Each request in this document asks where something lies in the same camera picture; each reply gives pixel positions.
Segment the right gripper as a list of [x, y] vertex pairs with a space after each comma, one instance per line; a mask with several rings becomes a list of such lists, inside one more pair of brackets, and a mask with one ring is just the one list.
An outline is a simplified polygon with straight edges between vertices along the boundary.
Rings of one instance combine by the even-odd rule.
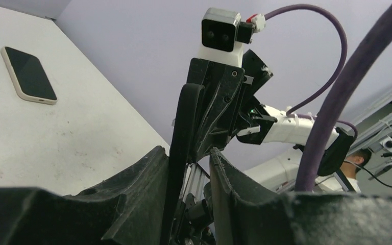
[[243, 55], [243, 67], [193, 58], [188, 83], [204, 87], [201, 110], [196, 122], [191, 159], [202, 159], [211, 148], [223, 150], [236, 137], [242, 143], [262, 144], [274, 124], [255, 98], [273, 75], [252, 50]]

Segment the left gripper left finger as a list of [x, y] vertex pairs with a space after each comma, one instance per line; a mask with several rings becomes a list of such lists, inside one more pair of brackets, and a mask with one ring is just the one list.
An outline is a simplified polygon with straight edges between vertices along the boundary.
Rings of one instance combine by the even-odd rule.
[[78, 195], [0, 188], [0, 244], [159, 244], [167, 172], [156, 146]]

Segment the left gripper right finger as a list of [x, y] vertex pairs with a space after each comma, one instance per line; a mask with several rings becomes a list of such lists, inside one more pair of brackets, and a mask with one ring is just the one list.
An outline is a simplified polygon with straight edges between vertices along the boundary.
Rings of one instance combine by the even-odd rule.
[[392, 197], [276, 194], [210, 152], [217, 244], [392, 244]]

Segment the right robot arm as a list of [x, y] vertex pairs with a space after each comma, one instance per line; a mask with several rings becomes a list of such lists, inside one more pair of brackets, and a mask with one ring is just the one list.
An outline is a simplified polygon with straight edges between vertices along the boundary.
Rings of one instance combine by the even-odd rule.
[[272, 191], [291, 190], [315, 117], [287, 115], [260, 103], [254, 94], [273, 74], [252, 50], [244, 53], [242, 62], [238, 67], [205, 57], [192, 59], [187, 82], [199, 90], [201, 110], [189, 158], [197, 162], [212, 148], [223, 150], [232, 138], [254, 145], [290, 143], [291, 149], [245, 174]]

